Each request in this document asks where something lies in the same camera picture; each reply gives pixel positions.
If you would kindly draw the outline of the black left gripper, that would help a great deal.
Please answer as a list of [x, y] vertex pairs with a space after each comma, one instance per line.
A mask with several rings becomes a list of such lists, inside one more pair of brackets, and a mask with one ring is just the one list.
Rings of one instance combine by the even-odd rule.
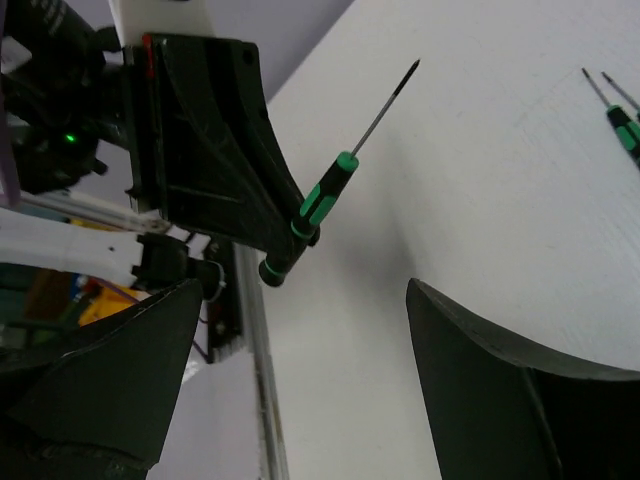
[[277, 258], [304, 246], [291, 228], [303, 194], [270, 123], [258, 47], [234, 39], [157, 35], [155, 160], [142, 160], [142, 102], [113, 25], [95, 28], [66, 1], [4, 1], [1, 180], [10, 200], [104, 175], [100, 143], [130, 154], [127, 194], [139, 212], [217, 234]]

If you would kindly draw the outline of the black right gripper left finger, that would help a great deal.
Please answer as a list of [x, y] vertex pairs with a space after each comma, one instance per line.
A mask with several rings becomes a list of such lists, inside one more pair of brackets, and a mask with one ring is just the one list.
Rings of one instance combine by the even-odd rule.
[[2, 469], [155, 466], [201, 301], [186, 280], [60, 340], [2, 350]]

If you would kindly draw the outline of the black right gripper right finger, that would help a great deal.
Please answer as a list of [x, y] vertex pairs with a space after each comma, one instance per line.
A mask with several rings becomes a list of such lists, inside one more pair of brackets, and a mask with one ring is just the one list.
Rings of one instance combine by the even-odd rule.
[[406, 290], [411, 340], [445, 479], [635, 479], [639, 375], [568, 355]]

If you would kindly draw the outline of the green black screwdriver single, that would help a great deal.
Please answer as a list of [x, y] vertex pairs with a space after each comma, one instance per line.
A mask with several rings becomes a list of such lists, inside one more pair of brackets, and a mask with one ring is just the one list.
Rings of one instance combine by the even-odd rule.
[[333, 209], [354, 172], [358, 169], [360, 162], [357, 154], [419, 68], [420, 62], [420, 58], [413, 62], [355, 146], [350, 151], [343, 151], [336, 157], [305, 197], [289, 224], [294, 240], [293, 252], [287, 256], [268, 253], [260, 262], [259, 275], [266, 285], [281, 286], [304, 251], [311, 245], [321, 223]]

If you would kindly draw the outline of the green black screwdriver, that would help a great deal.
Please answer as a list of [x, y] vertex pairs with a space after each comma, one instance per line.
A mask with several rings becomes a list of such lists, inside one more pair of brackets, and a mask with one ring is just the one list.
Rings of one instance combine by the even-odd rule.
[[631, 96], [625, 89], [623, 89], [618, 82], [616, 82], [611, 76], [609, 76], [606, 72], [602, 71], [601, 75], [608, 82], [608, 84], [624, 99], [627, 103], [633, 107], [635, 110], [635, 115], [637, 119], [640, 119], [640, 104], [639, 102]]
[[639, 167], [639, 119], [630, 116], [619, 104], [611, 103], [592, 76], [581, 69], [589, 85], [606, 107], [606, 118], [616, 138], [636, 167]]

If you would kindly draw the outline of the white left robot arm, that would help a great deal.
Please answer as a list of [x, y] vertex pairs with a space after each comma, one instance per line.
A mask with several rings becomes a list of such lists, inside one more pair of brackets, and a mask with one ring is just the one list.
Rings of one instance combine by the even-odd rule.
[[160, 288], [213, 268], [163, 235], [109, 232], [19, 213], [41, 194], [104, 172], [100, 142], [131, 159], [131, 197], [182, 229], [266, 254], [280, 285], [317, 243], [272, 130], [257, 47], [215, 33], [205, 1], [114, 1], [91, 27], [64, 1], [1, 5], [1, 258]]

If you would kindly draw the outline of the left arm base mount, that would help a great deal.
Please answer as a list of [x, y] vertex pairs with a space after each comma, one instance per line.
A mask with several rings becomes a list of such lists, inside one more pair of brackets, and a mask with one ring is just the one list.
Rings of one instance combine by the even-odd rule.
[[204, 259], [222, 268], [220, 292], [206, 303], [207, 327], [205, 361], [219, 363], [245, 346], [242, 307], [237, 275], [235, 245], [222, 237], [212, 237], [204, 249]]

